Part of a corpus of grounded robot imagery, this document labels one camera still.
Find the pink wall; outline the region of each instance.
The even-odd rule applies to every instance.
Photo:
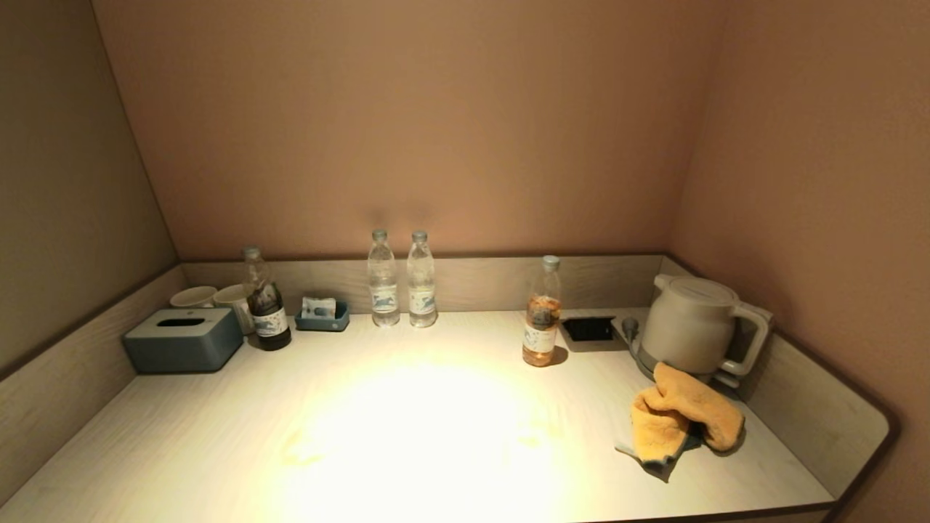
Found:
[[[926,521],[930,9],[735,2],[722,49],[671,250],[900,413],[846,520]]]
[[[184,260],[663,249],[725,3],[95,0]]]

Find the tissue box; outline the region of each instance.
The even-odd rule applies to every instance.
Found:
[[[233,309],[163,309],[123,336],[139,373],[216,372],[242,345]]]

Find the mug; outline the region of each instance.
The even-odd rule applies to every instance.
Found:
[[[200,309],[213,307],[213,295],[217,293],[215,287],[186,288],[171,297],[171,306],[178,309]]]
[[[248,312],[248,301],[246,300],[246,290],[242,284],[230,285],[224,288],[213,297],[218,307],[229,307],[235,312],[235,319],[239,322],[239,328],[243,334],[249,334],[255,331],[255,323],[252,321],[252,314]]]

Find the dark bottle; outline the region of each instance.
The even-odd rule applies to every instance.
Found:
[[[243,288],[248,300],[248,312],[255,320],[259,347],[266,351],[286,347],[290,343],[290,327],[287,325],[281,293],[272,281],[272,269],[261,258],[258,247],[250,245],[243,248],[242,253],[246,256]]]

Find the small tray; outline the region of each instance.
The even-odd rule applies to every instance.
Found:
[[[349,304],[336,301],[336,319],[305,318],[300,317],[301,310],[294,315],[294,324],[297,330],[323,330],[326,332],[342,332],[349,326]]]

